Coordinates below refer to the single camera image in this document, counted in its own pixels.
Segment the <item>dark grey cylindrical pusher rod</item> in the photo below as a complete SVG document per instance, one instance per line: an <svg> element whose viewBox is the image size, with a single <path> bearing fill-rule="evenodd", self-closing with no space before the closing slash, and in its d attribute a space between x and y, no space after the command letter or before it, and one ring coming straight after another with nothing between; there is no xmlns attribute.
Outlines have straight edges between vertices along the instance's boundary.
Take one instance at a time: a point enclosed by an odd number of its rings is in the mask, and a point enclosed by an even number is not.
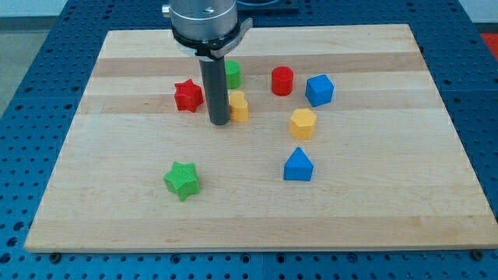
<svg viewBox="0 0 498 280"><path fill-rule="evenodd" d="M199 64L209 120L214 125L225 125L230 120L225 60L200 61Z"/></svg>

